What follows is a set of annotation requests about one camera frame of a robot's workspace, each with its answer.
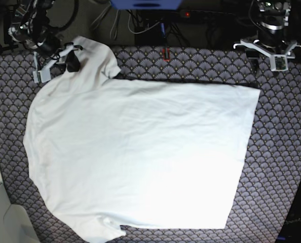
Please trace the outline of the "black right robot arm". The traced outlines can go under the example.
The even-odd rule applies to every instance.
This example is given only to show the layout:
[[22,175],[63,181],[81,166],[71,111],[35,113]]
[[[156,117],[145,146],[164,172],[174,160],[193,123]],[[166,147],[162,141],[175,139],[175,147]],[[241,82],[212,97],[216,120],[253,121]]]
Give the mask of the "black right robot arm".
[[81,64],[75,51],[83,49],[74,43],[61,43],[60,33],[65,31],[75,20],[79,2],[73,2],[73,13],[70,19],[60,27],[50,25],[47,10],[54,1],[21,1],[16,8],[8,29],[9,36],[33,51],[35,83],[46,83],[51,80],[51,68],[54,65],[65,67],[68,72],[78,72]]

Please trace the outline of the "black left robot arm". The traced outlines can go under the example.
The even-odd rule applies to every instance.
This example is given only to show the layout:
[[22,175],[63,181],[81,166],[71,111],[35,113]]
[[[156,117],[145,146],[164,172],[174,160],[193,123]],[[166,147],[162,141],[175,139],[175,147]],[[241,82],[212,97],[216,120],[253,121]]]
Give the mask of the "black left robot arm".
[[295,59],[293,50],[301,49],[295,40],[286,39],[291,1],[252,1],[248,18],[257,28],[257,34],[241,39],[233,48],[244,47],[251,68],[257,72],[260,55],[268,58],[272,72],[285,72],[288,60]]

